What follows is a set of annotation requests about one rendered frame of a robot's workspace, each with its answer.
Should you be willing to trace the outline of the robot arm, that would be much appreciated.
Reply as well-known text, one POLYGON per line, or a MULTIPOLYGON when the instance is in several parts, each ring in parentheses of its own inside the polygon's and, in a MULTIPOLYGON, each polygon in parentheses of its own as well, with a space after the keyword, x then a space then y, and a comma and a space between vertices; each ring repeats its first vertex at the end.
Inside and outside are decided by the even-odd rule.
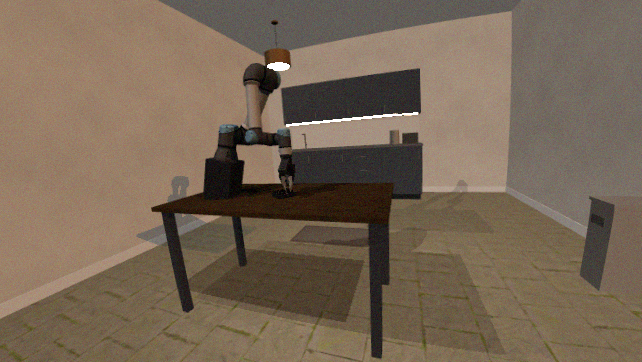
POLYGON ((292 154, 291 135, 288 128, 278 129, 277 133, 262 132, 261 114, 269 94, 279 88, 280 83, 280 74, 273 68, 260 63, 253 63, 246 68, 243 75, 247 102, 245 122, 240 128, 232 124, 220 125, 215 160, 237 162, 237 145, 279 145, 278 151, 281 156, 292 154))

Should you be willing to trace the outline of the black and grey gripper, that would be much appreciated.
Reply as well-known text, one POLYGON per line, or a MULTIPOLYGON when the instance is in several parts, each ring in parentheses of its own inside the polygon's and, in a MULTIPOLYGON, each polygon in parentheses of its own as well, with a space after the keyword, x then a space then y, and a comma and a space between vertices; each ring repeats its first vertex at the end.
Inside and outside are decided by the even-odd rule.
POLYGON ((290 192, 291 192, 292 187, 293 187, 294 177, 295 177, 295 171, 294 171, 295 164, 294 164, 294 166, 290 166, 290 165, 292 165, 292 154, 291 154, 291 155, 283 155, 283 156, 281 156, 281 155, 280 155, 280 158, 289 158, 289 160, 290 160, 290 162, 289 162, 289 166, 288 166, 288 169, 287 169, 287 172, 286 172, 286 173, 279 173, 279 179, 280 179, 280 181, 281 181, 281 183, 282 183, 282 185, 283 185, 283 187, 284 187, 285 191, 287 192, 287 187, 286 187, 287 179, 286 179, 286 175, 288 175, 288 176, 290 175, 290 176, 288 177, 288 180, 289 180, 289 186, 290 186, 290 187, 289 187, 289 190, 290 190, 290 192), (293 167, 294 167, 294 168, 293 168, 293 167))

